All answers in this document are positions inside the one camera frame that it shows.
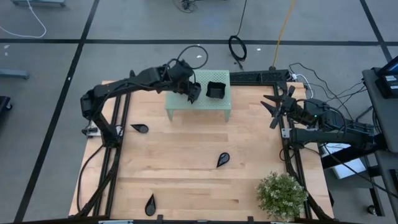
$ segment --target mint green stand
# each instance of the mint green stand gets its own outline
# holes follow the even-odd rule
[[[191,104],[187,101],[187,95],[168,92],[166,95],[167,116],[173,120],[174,110],[223,110],[225,121],[228,122],[231,114],[231,84],[229,82],[229,71],[227,70],[195,70],[197,82],[201,85],[199,98]],[[223,99],[214,99],[206,96],[208,82],[221,82],[225,86],[225,96]]]

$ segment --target black leaf-shaped object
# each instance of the black leaf-shaped object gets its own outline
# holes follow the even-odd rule
[[[147,202],[147,205],[145,206],[145,214],[147,216],[153,216],[156,212],[156,203],[155,203],[155,197],[154,194],[150,196],[149,201]]]
[[[228,161],[229,161],[229,154],[227,152],[221,153],[221,155],[218,158],[217,167],[226,164]]]
[[[137,130],[139,133],[146,134],[149,131],[148,126],[144,124],[130,124],[135,130]]]

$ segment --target gray floor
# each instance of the gray floor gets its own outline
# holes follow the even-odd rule
[[[398,1],[366,0],[385,41],[398,41],[395,14]],[[67,0],[66,8],[34,6],[47,27],[46,39],[79,39],[93,0]],[[206,0],[198,11],[184,14],[171,0],[100,0],[89,39],[228,39],[239,26],[243,1]],[[241,30],[242,39],[276,40],[289,9],[288,1],[249,0]],[[41,27],[28,8],[0,2],[0,26],[19,34],[40,35]],[[13,38],[0,30],[0,39]],[[298,1],[287,24],[284,40],[377,41],[359,0]],[[86,44],[54,132],[49,151],[24,220],[63,218],[68,215],[79,173],[86,139],[80,130],[86,125],[81,117],[79,99],[102,80],[116,80],[176,57],[186,45],[105,45]],[[227,45],[202,45],[209,52],[204,69],[239,71]],[[29,180],[45,133],[53,115],[62,85],[77,44],[0,44],[0,68],[28,70],[29,80],[0,79],[0,95],[12,97],[14,109],[0,129],[0,223],[13,221]],[[398,55],[398,47],[389,47]],[[266,70],[272,63],[275,45],[248,45],[245,70]],[[203,62],[199,50],[186,52],[191,65]],[[361,71],[380,67],[386,58],[380,46],[282,45],[277,68],[301,62],[317,71],[334,92],[341,92],[361,79]],[[309,71],[299,66],[296,73],[321,85]],[[327,100],[322,89],[313,87],[315,97]],[[339,106],[334,100],[330,103]],[[371,102],[366,92],[347,102],[353,118]],[[362,122],[371,123],[370,115]],[[335,199],[335,217],[346,222],[394,223],[385,194],[386,217],[368,215],[371,203],[367,190],[341,186],[326,171]]]

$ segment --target wooden tabletop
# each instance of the wooden tabletop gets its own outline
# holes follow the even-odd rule
[[[305,98],[302,83],[292,85],[296,87],[294,97]],[[231,95],[227,123],[224,111],[175,111],[173,121],[169,121],[164,92],[137,91],[131,95],[111,218],[156,219],[162,214],[165,220],[244,221],[248,216],[255,221],[275,220],[259,209],[255,190],[271,171],[285,172],[279,159],[279,128],[269,128],[271,115],[260,104],[267,101],[263,95],[273,95],[273,87],[232,86]],[[108,120],[113,107],[114,98],[103,108]],[[129,125],[137,123],[148,125],[149,132],[140,134]],[[89,139],[82,163],[100,145],[100,138]],[[314,144],[307,147],[318,150]],[[231,159],[216,169],[222,152],[228,152]],[[320,158],[311,151],[300,153],[307,189],[332,217]],[[83,173],[81,206],[98,186],[103,155],[104,149]],[[102,214],[107,194],[105,190]],[[148,217],[144,207],[152,194],[157,210]],[[75,191],[70,214],[76,213]]]

